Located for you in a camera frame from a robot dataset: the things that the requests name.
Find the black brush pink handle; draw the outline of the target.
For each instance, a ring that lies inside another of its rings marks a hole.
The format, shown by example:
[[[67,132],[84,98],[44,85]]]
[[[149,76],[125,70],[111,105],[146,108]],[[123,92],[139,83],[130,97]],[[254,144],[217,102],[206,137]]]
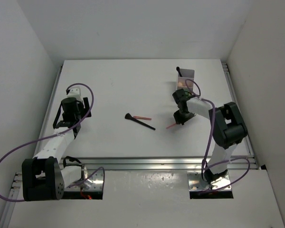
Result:
[[[176,71],[178,72],[179,77],[183,77],[179,66],[176,67]]]

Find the large black makeup brush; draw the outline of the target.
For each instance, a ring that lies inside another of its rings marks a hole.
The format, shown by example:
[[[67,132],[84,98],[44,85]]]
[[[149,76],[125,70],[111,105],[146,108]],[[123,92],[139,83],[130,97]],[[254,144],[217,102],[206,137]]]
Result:
[[[149,129],[151,129],[151,130],[154,130],[154,131],[156,130],[154,127],[152,127],[152,126],[150,126],[150,125],[148,125],[148,124],[146,124],[146,123],[144,123],[144,122],[142,122],[142,121],[140,121],[140,120],[138,120],[138,119],[135,119],[135,118],[134,118],[133,116],[131,116],[129,113],[127,113],[124,118],[127,119],[127,120],[131,120],[131,121],[133,121],[133,122],[135,122],[135,123],[138,123],[138,124],[140,124],[140,125],[142,125],[142,126],[145,126],[145,127],[149,128]]]

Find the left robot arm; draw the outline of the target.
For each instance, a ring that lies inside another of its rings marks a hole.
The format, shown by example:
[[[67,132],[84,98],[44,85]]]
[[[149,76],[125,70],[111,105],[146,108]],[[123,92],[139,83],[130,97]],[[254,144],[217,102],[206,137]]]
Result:
[[[77,137],[83,117],[91,117],[88,98],[63,99],[53,122],[54,136],[32,159],[22,163],[25,201],[60,200],[71,183],[80,180],[81,166],[61,169],[59,162],[69,144]]]

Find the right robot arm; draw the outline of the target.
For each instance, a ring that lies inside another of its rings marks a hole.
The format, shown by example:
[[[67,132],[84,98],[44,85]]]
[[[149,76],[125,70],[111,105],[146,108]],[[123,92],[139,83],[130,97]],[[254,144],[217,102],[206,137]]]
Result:
[[[227,163],[237,145],[248,135],[246,124],[236,103],[229,102],[220,107],[196,94],[179,89],[172,94],[178,107],[173,114],[176,124],[184,125],[195,115],[210,121],[210,133],[204,159],[202,179],[210,184],[227,174]]]

